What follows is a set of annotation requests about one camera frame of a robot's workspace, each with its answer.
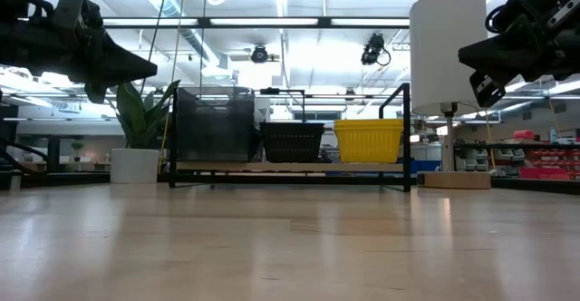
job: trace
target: wooden floor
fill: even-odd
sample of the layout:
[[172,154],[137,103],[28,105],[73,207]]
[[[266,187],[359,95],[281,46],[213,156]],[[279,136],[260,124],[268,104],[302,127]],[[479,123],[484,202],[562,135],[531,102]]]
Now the wooden floor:
[[87,186],[0,197],[0,300],[580,300],[580,198]]

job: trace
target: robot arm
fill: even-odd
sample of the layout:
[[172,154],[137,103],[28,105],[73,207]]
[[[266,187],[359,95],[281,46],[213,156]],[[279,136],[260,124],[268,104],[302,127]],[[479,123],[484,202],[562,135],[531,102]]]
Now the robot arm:
[[476,70],[469,81],[479,106],[499,101],[520,74],[532,82],[580,73],[579,6],[580,0],[508,0],[493,10],[486,28],[498,35],[459,50],[459,61]]
[[[26,21],[29,4],[36,11]],[[89,0],[59,0],[54,9],[44,0],[0,0],[0,45],[0,64],[67,75],[85,83],[92,102],[103,103],[107,88],[157,73],[157,65],[113,42]]]

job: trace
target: ceiling-mounted camera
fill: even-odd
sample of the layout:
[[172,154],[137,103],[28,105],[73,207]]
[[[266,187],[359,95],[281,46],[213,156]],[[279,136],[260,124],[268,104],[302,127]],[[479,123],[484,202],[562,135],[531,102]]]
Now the ceiling-mounted camera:
[[262,44],[256,45],[254,52],[252,52],[252,62],[266,63],[268,61],[268,52],[266,47]]
[[[379,63],[379,58],[383,52],[389,55],[389,62],[387,63]],[[384,48],[382,34],[372,34],[369,43],[364,46],[361,62],[363,65],[373,65],[377,63],[381,66],[386,66],[391,62],[391,54]]]

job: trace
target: duct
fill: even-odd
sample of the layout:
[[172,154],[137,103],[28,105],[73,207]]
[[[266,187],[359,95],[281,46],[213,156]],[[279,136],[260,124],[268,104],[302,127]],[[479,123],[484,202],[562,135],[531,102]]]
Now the duct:
[[[186,16],[184,13],[181,12],[181,8],[177,0],[165,0],[163,3],[162,0],[149,0],[155,8],[159,11],[161,5],[163,5],[163,9],[161,10],[161,15],[164,17],[179,17]],[[226,68],[227,64],[227,56],[220,55],[218,57],[210,48],[209,46],[202,41],[201,36],[193,29],[178,29],[178,32],[181,34],[183,39],[185,39],[191,48],[196,51],[197,54],[202,57],[202,62],[206,66],[220,66]]]

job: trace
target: lamp base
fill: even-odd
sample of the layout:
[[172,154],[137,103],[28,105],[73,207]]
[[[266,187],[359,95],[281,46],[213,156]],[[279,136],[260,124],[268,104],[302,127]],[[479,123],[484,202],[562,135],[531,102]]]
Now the lamp base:
[[417,186],[435,189],[491,189],[487,172],[419,172]]

